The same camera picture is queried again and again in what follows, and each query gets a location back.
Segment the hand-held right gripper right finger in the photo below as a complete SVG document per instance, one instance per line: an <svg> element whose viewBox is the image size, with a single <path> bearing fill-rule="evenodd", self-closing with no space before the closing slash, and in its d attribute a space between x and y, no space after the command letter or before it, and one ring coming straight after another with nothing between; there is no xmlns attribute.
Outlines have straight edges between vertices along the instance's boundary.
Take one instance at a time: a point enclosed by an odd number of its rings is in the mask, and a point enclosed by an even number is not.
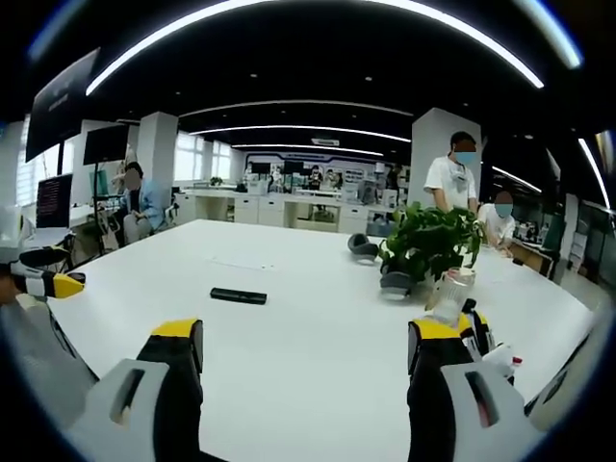
<svg viewBox="0 0 616 462"><path fill-rule="evenodd" d="M502 367L476 361L458 332L408 323L410 461L523 461L540 441Z"/></svg>

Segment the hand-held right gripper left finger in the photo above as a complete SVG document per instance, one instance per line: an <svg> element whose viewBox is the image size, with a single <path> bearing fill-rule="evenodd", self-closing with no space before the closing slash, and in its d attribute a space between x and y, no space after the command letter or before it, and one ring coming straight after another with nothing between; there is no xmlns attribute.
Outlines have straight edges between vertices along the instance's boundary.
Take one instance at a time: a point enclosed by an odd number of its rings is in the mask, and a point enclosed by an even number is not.
<svg viewBox="0 0 616 462"><path fill-rule="evenodd" d="M203 323L168 321L88 392L67 431L87 461L199 461Z"/></svg>

